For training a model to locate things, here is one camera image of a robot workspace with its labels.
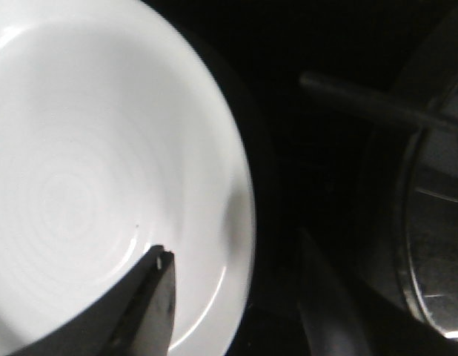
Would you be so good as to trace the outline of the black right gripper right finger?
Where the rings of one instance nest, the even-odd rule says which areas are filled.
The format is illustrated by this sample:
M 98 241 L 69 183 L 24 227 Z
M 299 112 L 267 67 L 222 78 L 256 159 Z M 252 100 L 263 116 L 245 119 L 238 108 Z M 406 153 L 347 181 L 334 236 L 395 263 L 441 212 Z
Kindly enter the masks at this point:
M 458 341 L 332 266 L 305 229 L 297 234 L 299 313 L 312 355 L 458 355 Z

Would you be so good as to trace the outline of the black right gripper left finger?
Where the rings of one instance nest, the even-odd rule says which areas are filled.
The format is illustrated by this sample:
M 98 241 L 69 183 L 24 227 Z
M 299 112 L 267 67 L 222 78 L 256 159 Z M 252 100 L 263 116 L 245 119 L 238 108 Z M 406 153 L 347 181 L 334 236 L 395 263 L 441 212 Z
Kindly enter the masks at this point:
M 16 355 L 166 355 L 173 334 L 172 252 L 148 252 L 96 302 Z

